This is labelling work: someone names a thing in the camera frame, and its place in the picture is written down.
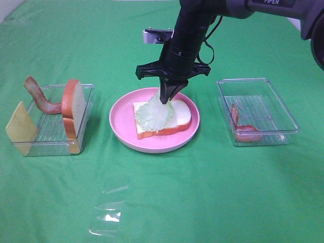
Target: black robotic arm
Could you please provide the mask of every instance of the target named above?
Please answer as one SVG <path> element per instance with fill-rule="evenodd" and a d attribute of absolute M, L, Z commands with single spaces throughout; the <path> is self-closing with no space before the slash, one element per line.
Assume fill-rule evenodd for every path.
<path fill-rule="evenodd" d="M 311 38 L 313 56 L 324 69 L 324 1 L 323 0 L 180 0 L 180 13 L 172 31 L 147 29 L 163 44 L 158 61 L 139 65 L 138 79 L 158 76 L 160 100 L 165 104 L 188 79 L 208 75 L 207 64 L 195 62 L 209 26 L 217 16 L 244 19 L 254 12 L 263 12 L 301 21 L 301 38 Z"/>

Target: toy bacon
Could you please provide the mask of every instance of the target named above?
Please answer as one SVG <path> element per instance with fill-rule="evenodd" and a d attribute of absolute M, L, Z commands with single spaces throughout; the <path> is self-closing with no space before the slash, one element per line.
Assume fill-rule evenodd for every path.
<path fill-rule="evenodd" d="M 59 114 L 61 113 L 61 107 L 62 103 L 52 103 L 48 101 L 38 86 L 36 80 L 29 76 L 25 80 L 24 87 L 27 89 L 27 91 L 32 95 L 36 106 L 38 109 L 40 109 L 42 112 L 47 114 Z"/>
<path fill-rule="evenodd" d="M 231 116 L 233 118 L 235 127 L 237 128 L 236 130 L 238 132 L 258 132 L 259 130 L 253 126 L 253 125 L 244 125 L 244 126 L 239 126 L 238 125 L 238 109 L 237 107 L 232 104 L 232 110 L 231 110 Z M 251 134 L 251 135 L 240 135 L 240 134 L 235 134 L 235 138 L 238 142 L 258 142 L 262 138 L 262 134 Z"/>

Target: bread slice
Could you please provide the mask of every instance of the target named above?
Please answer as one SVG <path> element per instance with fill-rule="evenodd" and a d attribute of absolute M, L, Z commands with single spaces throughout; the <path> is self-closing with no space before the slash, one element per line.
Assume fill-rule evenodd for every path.
<path fill-rule="evenodd" d="M 85 95 L 81 83 L 77 79 L 70 79 L 62 97 L 63 124 L 68 140 L 77 139 L 85 108 Z M 80 153 L 80 148 L 81 144 L 77 140 L 69 144 L 70 153 Z"/>
<path fill-rule="evenodd" d="M 144 105 L 147 102 L 135 102 L 133 103 L 134 114 L 139 109 L 140 106 Z M 151 137 L 153 135 L 170 135 L 177 133 L 179 131 L 186 130 L 191 124 L 191 112 L 187 104 L 182 100 L 172 100 L 171 101 L 174 114 L 172 119 L 167 122 L 166 128 L 160 131 L 144 131 L 136 123 L 137 138 L 143 139 Z"/>

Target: table surface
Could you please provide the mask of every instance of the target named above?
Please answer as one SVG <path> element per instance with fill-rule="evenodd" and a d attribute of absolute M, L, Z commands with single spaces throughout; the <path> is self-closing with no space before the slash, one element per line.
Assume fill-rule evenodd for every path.
<path fill-rule="evenodd" d="M 116 100 L 159 84 L 135 76 L 161 51 L 142 30 L 173 28 L 178 13 L 177 1 L 29 0 L 0 25 L 0 242 L 323 242 L 323 71 L 286 18 L 223 19 L 210 75 L 182 91 L 201 115 L 188 144 L 146 154 L 114 135 Z M 28 75 L 95 85 L 80 155 L 23 157 L 10 144 Z M 271 80 L 301 128 L 289 145 L 233 146 L 215 83 L 241 77 Z"/>

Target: clear plastic container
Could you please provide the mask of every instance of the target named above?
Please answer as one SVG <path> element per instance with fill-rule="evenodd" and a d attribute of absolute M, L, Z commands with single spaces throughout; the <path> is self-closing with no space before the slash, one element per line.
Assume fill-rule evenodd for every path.
<path fill-rule="evenodd" d="M 217 81 L 217 86 L 235 146 L 288 144 L 292 135 L 298 133 L 298 124 L 266 78 L 223 79 Z M 231 115 L 233 104 L 239 114 L 237 126 Z M 247 125 L 257 130 L 243 129 Z"/>
<path fill-rule="evenodd" d="M 31 101 L 27 112 L 37 126 L 37 134 L 34 141 L 12 142 L 15 146 L 26 146 L 29 153 L 26 156 L 56 156 L 70 155 L 69 146 L 78 146 L 79 153 L 83 150 L 83 137 L 86 130 L 87 121 L 91 115 L 94 105 L 93 90 L 94 86 L 82 85 L 86 108 L 82 117 L 77 138 L 68 140 L 63 126 L 62 114 L 46 114 L 40 111 L 34 100 Z M 41 87 L 46 98 L 51 102 L 61 102 L 65 85 L 50 85 Z"/>

